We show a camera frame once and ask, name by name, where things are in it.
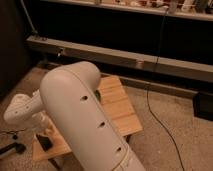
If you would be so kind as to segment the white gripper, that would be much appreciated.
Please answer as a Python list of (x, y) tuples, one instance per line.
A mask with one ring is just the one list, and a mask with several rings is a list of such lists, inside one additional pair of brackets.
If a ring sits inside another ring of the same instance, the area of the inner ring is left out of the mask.
[(53, 133), (51, 120), (44, 111), (32, 116), (32, 130), (34, 134), (44, 136), (49, 136)]

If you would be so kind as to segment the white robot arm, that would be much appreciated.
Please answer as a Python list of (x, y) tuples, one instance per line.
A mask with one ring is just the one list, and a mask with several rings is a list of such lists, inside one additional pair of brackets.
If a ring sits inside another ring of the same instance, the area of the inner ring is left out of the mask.
[(4, 120), (19, 124), (44, 110), (85, 171), (146, 171), (96, 98), (100, 79), (91, 62), (57, 67), (31, 97), (14, 98)]

